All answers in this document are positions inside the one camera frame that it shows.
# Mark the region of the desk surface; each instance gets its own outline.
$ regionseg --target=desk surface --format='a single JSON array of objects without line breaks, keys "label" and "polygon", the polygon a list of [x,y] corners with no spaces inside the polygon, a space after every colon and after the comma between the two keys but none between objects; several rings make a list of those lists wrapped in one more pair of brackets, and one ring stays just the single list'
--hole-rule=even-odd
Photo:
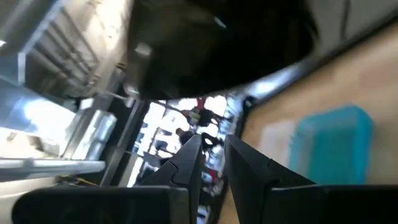
[{"label": "desk surface", "polygon": [[[398,184],[398,24],[254,109],[242,140],[258,149],[269,125],[350,103],[364,109],[375,124],[368,183]],[[230,192],[220,223],[238,223]]]}]

